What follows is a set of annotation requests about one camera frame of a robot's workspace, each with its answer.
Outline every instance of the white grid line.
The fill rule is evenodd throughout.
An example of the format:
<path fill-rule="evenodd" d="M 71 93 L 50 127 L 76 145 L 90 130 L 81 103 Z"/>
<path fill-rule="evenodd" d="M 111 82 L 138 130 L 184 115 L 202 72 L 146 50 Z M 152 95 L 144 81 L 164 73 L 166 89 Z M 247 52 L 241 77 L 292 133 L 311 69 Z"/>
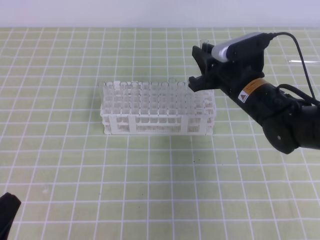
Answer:
<path fill-rule="evenodd" d="M 214 157 L 214 162 L 215 162 L 215 172 L 216 172 L 216 181 L 218 183 L 218 189 L 219 189 L 219 202 L 221 204 L 221 212 L 222 212 L 222 219 L 223 219 L 223 226 L 224 226 L 224 234 L 225 234 L 225 239 L 228 240 L 228 231 L 227 231 L 227 224 L 226 224 L 226 216 L 225 216 L 225 208 L 224 208 L 224 202 L 222 198 L 222 193 L 221 193 L 221 182 L 219 180 L 219 172 L 218 172 L 218 165 L 217 165 L 217 157 L 216 157 L 216 150 L 215 150 L 215 144 L 214 144 L 214 138 L 211 137 L 211 142 L 212 142 L 212 151 L 213 151 L 213 157 Z"/>
<path fill-rule="evenodd" d="M 125 222 L 125 200 L 126 200 L 126 184 L 127 184 L 127 166 L 128 166 L 128 148 L 129 148 L 129 136 L 126 137 L 126 153 L 125 153 L 125 169 L 124 169 L 124 186 L 123 186 L 123 201 L 122 201 L 122 216 L 121 216 L 121 232 L 120 240 L 123 240 L 124 222 Z"/>
<path fill-rule="evenodd" d="M 166 79 L 169 79 L 169 55 L 168 55 L 168 31 L 165 29 L 165 50 L 166 50 Z M 174 179 L 173 179 L 173 159 L 172 159 L 172 142 L 171 136 L 169 137 L 170 144 L 170 183 L 171 183 L 171 212 L 172 212 L 172 240 L 176 240 L 176 229 L 175 229 L 175 208 L 174 208 Z"/>
<path fill-rule="evenodd" d="M 227 101 L 227 97 L 226 95 L 224 95 L 224 99 L 225 99 L 225 104 L 228 105 L 228 101 Z M 228 119 L 230 121 L 230 114 L 229 114 L 229 110 L 227 109 L 227 115 L 228 115 Z M 252 227 L 252 220 L 251 220 L 251 216 L 250 216 L 250 212 L 249 212 L 249 206 L 248 206 L 248 202 L 247 202 L 247 195 L 246 195 L 246 190 L 245 190 L 245 186 L 244 186 L 244 182 L 243 182 L 243 178 L 242 178 L 242 173 L 241 173 L 241 169 L 240 169 L 240 164 L 239 164 L 239 158 L 238 158 L 238 153 L 237 153 L 237 147 L 236 147 L 236 142 L 235 142 L 235 138 L 233 136 L 233 129 L 231 126 L 231 122 L 229 122 L 230 124 L 230 128 L 231 128 L 231 134 L 232 134 L 232 141 L 233 141 L 233 146 L 235 148 L 235 157 L 236 157 L 236 162 L 238 163 L 238 171 L 239 171 L 239 175 L 240 175 L 240 181 L 241 181 L 241 186 L 242 186 L 242 191 L 243 191 L 243 196 L 244 196 L 244 201 L 245 201 L 245 207 L 246 207 L 246 214 L 248 216 L 249 219 L 249 225 L 250 225 L 250 232 L 251 232 L 251 238 L 255 239 L 255 235 L 254 235 L 254 230 Z"/>
<path fill-rule="evenodd" d="M 171 185 L 171 212 L 172 212 L 172 240 L 176 239 L 175 234 L 175 209 L 174 209 L 174 179 L 173 179 L 173 161 L 172 161 L 172 150 L 171 150 L 171 136 L 169 137 L 169 144 L 170 144 L 170 185 Z"/>
<path fill-rule="evenodd" d="M 304 217 L 302 218 L 303 220 L 312 220 L 312 221 L 319 221 L 318 218 L 310 218 L 310 217 Z M 278 218 L 276 221 L 277 222 L 292 222 L 292 221 L 298 221 L 300 220 L 299 218 Z M 171 223 L 171 219 L 150 219 L 149 220 L 152 223 Z M 183 223 L 183 222 L 196 222 L 196 219 L 175 219 L 175 223 Z M 199 219 L 200 222 L 204 223 L 215 223 L 215 222 L 222 222 L 222 219 Z M 239 219 L 226 219 L 226 222 L 229 223 L 234 223 L 234 222 L 250 222 L 249 219 L 246 218 L 239 218 Z M 275 220 L 273 218 L 268 219 L 268 218 L 256 218 L 254 219 L 255 222 L 274 222 Z M 142 220 L 99 220 L 98 223 L 147 223 L 147 219 L 142 219 Z M 43 221 L 15 221 L 15 224 L 43 224 Z M 96 220 L 88 220 L 88 221 L 50 221 L 51 224 L 73 224 L 73 223 L 85 223 L 85 224 L 90 224 L 90 223 L 96 223 Z"/>
<path fill-rule="evenodd" d="M 36 52 L 36 49 L 37 49 L 37 48 L 34 48 L 33 53 L 32 53 L 32 56 L 34 56 L 34 54 L 35 54 L 35 52 Z M 29 68 L 30 68 L 30 64 L 31 64 L 31 59 L 30 59 L 30 61 L 29 61 L 28 68 L 27 68 L 27 70 L 26 70 L 26 72 L 25 72 L 25 76 L 24 76 L 24 78 L 23 78 L 23 80 L 22 80 L 21 88 L 22 88 L 22 86 L 23 86 L 23 84 L 24 84 L 24 81 L 25 81 L 25 79 L 26 79 L 27 72 L 29 71 Z M 40 88 L 38 87 L 37 92 L 36 92 L 36 97 L 35 97 L 34 100 L 33 100 L 31 109 L 33 109 L 33 108 L 35 107 L 35 103 L 36 103 L 37 96 L 38 96 L 38 94 L 39 94 L 39 90 L 40 90 Z M 20 140 L 20 143 L 19 143 L 18 150 L 17 150 L 16 155 L 15 155 L 15 157 L 14 157 L 13 163 L 15 163 L 15 162 L 17 161 L 18 154 L 19 154 L 19 150 L 20 150 L 20 148 L 21 148 L 21 146 L 22 146 L 22 143 L 23 143 L 23 140 L 24 140 L 24 136 L 25 136 L 26 131 L 27 131 L 27 125 L 28 125 L 28 123 L 29 123 L 29 121 L 30 121 L 30 118 L 31 118 L 31 112 L 29 112 L 28 119 L 27 119 L 27 124 L 24 126 L 23 134 L 22 134 L 22 137 L 21 137 L 21 140 Z M 33 182 L 33 179 L 34 179 L 34 176 L 35 176 L 35 173 L 36 173 L 36 168 L 35 168 L 36 165 L 37 165 L 37 161 L 35 162 L 34 168 L 33 168 L 33 171 L 32 171 L 32 176 L 31 176 L 31 180 L 30 180 L 30 185 L 28 186 L 27 194 L 26 194 L 26 197 L 25 197 L 26 200 L 28 199 L 29 194 L 30 194 L 31 183 Z M 10 171 L 10 177 L 11 177 L 11 175 L 12 175 L 13 168 L 14 168 L 14 165 L 12 165 L 12 169 L 11 169 L 11 171 Z M 21 213 L 21 217 L 20 217 L 21 220 L 22 220 L 23 217 L 24 217 L 25 209 L 26 209 L 26 204 L 24 204 L 23 207 L 22 207 L 22 213 Z M 19 224 L 18 227 L 17 227 L 16 234 L 15 234 L 15 238 L 14 238 L 15 240 L 16 240 L 17 237 L 18 237 L 20 226 L 21 226 L 21 225 Z"/>
<path fill-rule="evenodd" d="M 277 198 L 277 199 L 273 199 L 272 202 L 290 202 L 290 201 L 294 201 L 295 198 Z M 296 198 L 298 201 L 308 201 L 308 202 L 316 202 L 317 199 L 315 198 Z M 147 199 L 137 199 L 137 200 L 124 200 L 126 203 L 147 203 L 148 200 Z M 196 202 L 196 199 L 149 199 L 150 202 L 166 202 L 166 203 L 171 203 L 171 201 L 174 201 L 174 202 Z M 200 203 L 202 202 L 215 202 L 215 203 L 219 203 L 221 202 L 220 199 L 216 199 L 216 198 L 212 198 L 212 199 L 207 199 L 207 198 L 200 198 L 198 199 L 198 201 Z M 22 201 L 22 203 L 28 203 L 28 204 L 47 204 L 49 203 L 50 201 Z M 55 201 L 51 201 L 51 203 L 55 203 L 55 204 L 61 204 L 61 203 L 66 203 L 66 204 L 72 204 L 72 203 L 85 203 L 85 204 L 88 204 L 88 203 L 97 203 L 98 200 L 76 200 L 76 201 L 72 201 L 72 200 L 61 200 L 61 201 L 58 201 L 58 200 L 55 200 Z M 222 202 L 245 202 L 244 199 L 222 199 Z M 270 200 L 268 198 L 266 199 L 247 199 L 247 202 L 270 202 Z M 123 203 L 123 200 L 100 200 L 100 203 Z"/>
<path fill-rule="evenodd" d="M 239 183 L 238 180 L 220 180 L 220 183 L 224 183 L 224 184 L 235 184 L 235 183 Z M 309 180 L 243 180 L 242 181 L 244 184 L 264 184 L 264 183 L 268 183 L 268 184 L 283 184 L 283 183 L 312 183 L 312 181 Z M 320 183 L 320 180 L 314 180 L 314 183 Z M 91 185 L 91 184 L 100 184 L 100 181 L 82 181 L 79 184 L 82 185 Z M 104 181 L 103 184 L 147 184 L 148 181 Z M 170 184 L 170 183 L 175 183 L 175 184 L 193 184 L 194 181 L 150 181 L 150 184 Z M 217 184 L 218 181 L 210 181 L 210 180 L 206 180 L 206 181 L 197 181 L 197 183 L 209 183 L 209 184 Z M 36 185 L 53 185 L 52 182 L 33 182 L 31 185 L 32 186 L 36 186 Z M 77 181 L 70 181 L 70 182 L 56 182 L 55 185 L 76 185 L 78 184 Z M 14 182 L 14 183 L 8 183 L 8 185 L 10 186 L 29 186 L 30 183 L 23 183 L 23 182 Z"/>
<path fill-rule="evenodd" d="M 62 80 L 62 77 L 63 77 L 63 72 L 64 72 L 64 69 L 62 69 L 62 71 L 61 71 L 61 75 L 60 75 L 60 78 L 59 78 L 58 86 L 59 86 L 60 83 L 61 83 L 61 80 Z M 54 104 L 55 104 L 56 97 L 57 97 L 57 95 L 58 95 L 58 90 L 59 90 L 59 88 L 56 88 L 56 90 L 55 90 L 55 94 L 54 94 L 54 97 L 55 97 L 55 98 L 54 98 L 54 100 L 53 100 L 53 102 L 52 102 L 52 108 L 53 108 L 53 106 L 54 106 Z M 51 108 L 51 111 L 50 111 L 50 113 L 49 113 L 48 119 L 51 118 L 51 115 L 52 115 L 52 112 L 53 112 L 52 108 Z M 49 126 L 49 121 L 46 123 L 45 131 L 44 131 L 45 133 L 46 133 L 47 130 L 48 130 L 48 126 Z M 65 144 L 65 141 L 66 141 L 66 133 L 65 133 L 64 138 L 63 138 L 63 145 Z M 45 234 L 45 231 L 46 231 L 46 222 L 48 221 L 48 217 L 49 217 L 51 202 L 52 202 L 52 198 L 53 198 L 54 191 L 55 191 L 55 182 L 57 181 L 58 171 L 59 171 L 59 165 L 60 165 L 61 159 L 62 159 L 62 151 L 60 151 L 59 161 L 58 161 L 58 164 L 57 164 L 58 168 L 57 168 L 56 171 L 55 171 L 54 181 L 53 181 L 53 185 L 52 185 L 52 189 L 51 189 L 51 194 L 50 194 L 50 201 L 49 201 L 48 208 L 47 208 L 47 211 L 46 211 L 46 214 L 45 214 L 45 223 L 44 223 L 44 226 L 43 226 L 43 229 L 42 229 L 42 233 L 41 233 L 41 239 L 43 239 L 44 234 Z"/>
<path fill-rule="evenodd" d="M 280 48 L 281 48 L 281 50 L 282 50 L 282 53 L 285 54 L 285 52 L 284 52 L 284 50 L 283 50 L 283 48 L 282 48 L 282 45 L 281 45 L 280 41 L 279 41 L 279 45 L 280 45 Z M 272 69 L 273 76 L 274 76 L 274 78 L 275 78 L 276 83 L 279 84 L 278 79 L 277 79 L 277 76 L 276 76 L 276 73 L 275 73 L 275 70 L 274 70 L 274 68 L 273 68 L 272 66 L 271 66 L 271 69 Z M 290 188 L 290 192 L 291 192 L 292 196 L 294 197 L 294 196 L 295 196 L 295 195 L 294 195 L 294 191 L 293 191 L 292 186 L 291 186 L 291 182 L 292 182 L 292 181 L 289 180 L 288 171 L 287 171 L 287 166 L 286 166 L 286 164 L 285 164 L 285 161 L 284 161 L 284 158 L 283 158 L 282 155 L 281 155 L 281 159 L 282 159 L 282 163 L 283 163 L 283 166 L 284 166 L 285 175 L 286 175 L 286 177 L 287 177 L 287 179 L 288 179 L 288 185 L 289 185 L 289 188 Z M 300 214 L 300 210 L 299 210 L 299 208 L 298 208 L 298 205 L 297 205 L 297 201 L 296 201 L 296 200 L 294 200 L 294 204 L 295 204 L 296 210 L 297 210 L 298 215 L 299 215 L 299 218 L 300 218 L 300 223 L 301 223 L 301 227 L 302 227 L 302 231 L 303 231 L 304 238 L 307 239 L 307 234 L 306 234 L 305 226 L 304 226 L 304 223 L 303 223 L 303 221 L 302 221 L 301 214 Z"/>
<path fill-rule="evenodd" d="M 194 192 L 195 192 L 194 195 L 195 195 L 196 216 L 197 216 L 197 223 L 198 223 L 199 240 L 202 240 L 201 226 L 199 221 L 200 219 L 199 200 L 198 200 L 198 192 L 197 192 L 197 178 L 196 178 L 195 156 L 193 151 L 192 136 L 190 136 L 190 143 L 191 143 L 191 153 L 192 153 L 192 161 L 193 161 L 193 184 L 194 184 Z"/>
<path fill-rule="evenodd" d="M 258 158 L 259 158 L 259 162 L 260 162 L 260 166 L 261 166 L 261 171 L 262 171 L 263 179 L 264 179 L 264 181 L 266 181 L 266 174 L 265 174 L 265 170 L 264 170 L 263 165 L 262 165 L 262 160 L 261 160 L 261 156 L 260 156 L 260 152 L 259 152 L 257 140 L 256 140 L 255 135 L 253 134 L 255 131 L 254 131 L 254 127 L 252 126 L 251 121 L 250 121 L 250 128 L 251 128 L 252 135 L 253 135 L 253 139 L 254 139 L 255 149 L 256 149 L 256 152 L 257 152 L 257 155 L 258 155 Z M 276 214 L 275 214 L 274 206 L 273 206 L 272 201 L 271 201 L 271 195 L 270 195 L 269 186 L 268 186 L 267 183 L 265 183 L 265 188 L 266 188 L 266 192 L 267 192 L 267 194 L 268 194 L 268 198 L 269 198 L 269 200 L 270 200 L 270 207 L 271 207 L 271 211 L 272 211 L 272 216 L 273 216 L 273 218 L 274 218 L 274 225 L 275 225 L 276 233 L 277 233 L 278 239 L 281 240 L 281 236 L 280 236 L 280 232 L 279 232 L 279 227 L 278 227 L 278 224 L 277 224 L 277 222 L 276 222 Z"/>
<path fill-rule="evenodd" d="M 84 48 L 84 51 L 83 51 L 83 56 L 82 56 L 82 64 L 83 65 L 83 62 L 85 60 L 85 53 L 86 53 L 86 47 L 87 47 L 87 44 L 88 44 L 88 40 L 89 40 L 89 34 L 90 34 L 90 30 L 87 32 L 87 40 L 85 42 L 85 48 Z M 74 106 L 75 104 L 75 97 L 76 97 L 76 93 L 77 93 L 77 86 L 79 85 L 79 77 L 77 79 L 77 82 L 76 82 L 76 87 L 75 87 L 75 91 L 74 91 L 74 98 L 72 100 L 72 107 Z M 91 101 L 91 108 L 94 104 L 94 99 L 92 99 Z M 89 115 L 89 119 L 91 119 L 91 116 L 92 116 L 92 110 L 90 111 L 90 115 Z M 78 184 L 76 185 L 76 190 L 75 190 L 75 195 L 74 195 L 74 200 L 77 199 L 77 196 L 78 196 L 78 190 L 79 190 L 79 182 L 80 182 L 80 178 L 81 178 L 81 172 L 82 172 L 82 166 L 84 164 L 84 149 L 86 147 L 86 144 L 87 144 L 87 139 L 88 139 L 88 132 L 89 132 L 89 124 L 88 124 L 88 127 L 87 127 L 87 130 L 86 130 L 86 137 L 84 138 L 84 145 L 83 145 L 83 150 L 82 150 L 82 159 L 81 159 L 81 167 L 80 167 L 80 170 L 79 170 L 79 175 L 78 175 Z M 75 214 L 75 208 L 76 208 L 76 203 L 73 203 L 73 207 L 72 207 L 72 213 L 71 213 L 71 221 L 74 219 L 74 214 Z M 69 226 L 69 231 L 68 231 L 68 239 L 70 238 L 70 234 L 71 234 L 71 229 L 72 229 L 72 224 L 70 223 L 70 226 Z"/>
<path fill-rule="evenodd" d="M 103 32 L 103 38 L 105 38 L 106 35 L 106 31 L 104 30 Z M 104 46 L 104 44 L 101 45 L 101 50 L 100 50 L 100 58 L 99 58 L 99 63 L 98 63 L 98 69 L 97 72 L 99 72 L 100 69 L 100 64 L 101 64 L 101 57 L 102 57 L 102 47 Z M 95 79 L 95 85 L 98 85 L 98 75 L 96 76 Z M 107 159 L 107 143 L 108 143 L 108 135 L 106 136 L 106 140 L 105 140 L 105 150 L 104 150 L 104 159 L 103 159 L 103 167 L 102 167 L 102 174 L 101 174 L 101 184 L 100 184 L 100 192 L 99 192 L 99 201 L 98 201 L 98 209 L 97 209 L 97 213 L 96 213 L 96 224 L 94 226 L 94 234 L 93 234 L 93 239 L 96 239 L 96 235 L 97 235 L 97 228 L 98 228 L 98 220 L 99 220 L 99 213 L 100 213 L 100 205 L 101 205 L 101 196 L 102 196 L 102 189 L 103 189 L 103 181 L 104 181 L 104 175 L 105 175 L 105 165 L 106 165 L 106 159 Z"/>

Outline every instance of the white wall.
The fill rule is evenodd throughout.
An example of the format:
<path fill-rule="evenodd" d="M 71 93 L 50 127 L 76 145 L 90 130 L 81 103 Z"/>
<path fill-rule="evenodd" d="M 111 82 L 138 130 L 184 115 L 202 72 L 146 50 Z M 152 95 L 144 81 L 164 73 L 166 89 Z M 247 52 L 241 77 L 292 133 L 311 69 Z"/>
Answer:
<path fill-rule="evenodd" d="M 0 26 L 320 27 L 319 10 L 319 0 L 0 0 Z"/>

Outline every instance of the black object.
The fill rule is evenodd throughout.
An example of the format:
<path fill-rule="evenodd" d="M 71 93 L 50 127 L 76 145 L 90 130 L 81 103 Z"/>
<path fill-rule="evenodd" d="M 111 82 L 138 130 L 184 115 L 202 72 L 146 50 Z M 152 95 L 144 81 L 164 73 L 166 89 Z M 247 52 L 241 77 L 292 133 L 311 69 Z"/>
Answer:
<path fill-rule="evenodd" d="M 0 197 L 0 240 L 7 240 L 21 201 L 10 193 Z"/>
<path fill-rule="evenodd" d="M 294 39 L 312 97 L 291 85 L 275 87 L 263 79 L 264 50 L 279 35 Z M 189 87 L 194 92 L 222 90 L 262 126 L 268 141 L 282 153 L 289 154 L 298 147 L 320 149 L 320 102 L 314 97 L 298 42 L 292 34 L 261 33 L 233 42 L 224 51 L 228 58 L 226 62 L 213 57 L 214 47 L 204 43 L 201 48 L 192 48 L 192 56 L 201 71 L 201 76 L 189 78 Z M 281 88 L 302 99 L 285 93 Z"/>

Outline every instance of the table surface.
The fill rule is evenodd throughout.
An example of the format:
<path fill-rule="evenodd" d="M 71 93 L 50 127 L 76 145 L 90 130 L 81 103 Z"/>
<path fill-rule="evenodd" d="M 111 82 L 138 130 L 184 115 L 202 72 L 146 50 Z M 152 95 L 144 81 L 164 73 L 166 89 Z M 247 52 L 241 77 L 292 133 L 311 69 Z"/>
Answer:
<path fill-rule="evenodd" d="M 22 201 L 9 239 L 320 239 L 320 152 L 277 152 L 219 90 L 212 137 L 103 132 L 98 81 L 185 81 L 200 39 L 255 31 L 320 60 L 320 28 L 0 28 L 0 194 Z M 309 93 L 290 38 L 264 60 L 266 80 Z"/>

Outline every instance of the black cable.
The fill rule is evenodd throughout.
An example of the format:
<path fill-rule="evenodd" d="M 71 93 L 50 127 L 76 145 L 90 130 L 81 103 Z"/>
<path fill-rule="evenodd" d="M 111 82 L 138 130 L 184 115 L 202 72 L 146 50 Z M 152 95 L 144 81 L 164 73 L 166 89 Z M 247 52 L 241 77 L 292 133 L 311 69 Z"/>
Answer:
<path fill-rule="evenodd" d="M 305 100 L 306 102 L 316 105 L 316 106 L 320 106 L 320 101 L 313 99 L 312 97 L 310 97 L 309 95 L 305 94 L 303 91 L 301 91 L 300 89 L 291 86 L 289 84 L 280 84 L 279 86 L 276 87 L 276 89 L 287 89 L 291 92 L 293 92 L 294 94 L 297 94 L 300 98 L 302 98 L 303 100 Z"/>
<path fill-rule="evenodd" d="M 314 94 L 314 90 L 312 89 L 312 86 L 311 86 L 311 83 L 310 83 L 310 79 L 309 79 L 309 76 L 308 76 L 308 72 L 307 72 L 307 68 L 306 68 L 306 64 L 305 64 L 305 61 L 304 61 L 304 57 L 302 56 L 302 53 L 301 53 L 301 49 L 300 49 L 300 46 L 299 46 L 299 43 L 296 39 L 295 36 L 293 36 L 291 33 L 289 32 L 276 32 L 276 33 L 271 33 L 272 35 L 272 38 L 275 38 L 277 36 L 280 36 L 280 35 L 286 35 L 286 36 L 289 36 L 290 38 L 293 39 L 294 43 L 295 43 L 295 46 L 298 50 L 298 53 L 299 53 L 299 56 L 300 56 L 300 59 L 301 59 L 301 63 L 302 63 L 302 67 L 303 67 L 303 71 L 304 71 L 304 74 L 305 74 L 305 78 L 306 78 L 306 81 L 308 83 L 308 86 L 309 86 L 309 89 L 310 89 L 310 92 L 311 92 L 311 95 L 312 95 L 312 98 L 314 100 L 316 100 L 316 97 L 315 97 L 315 94 Z"/>

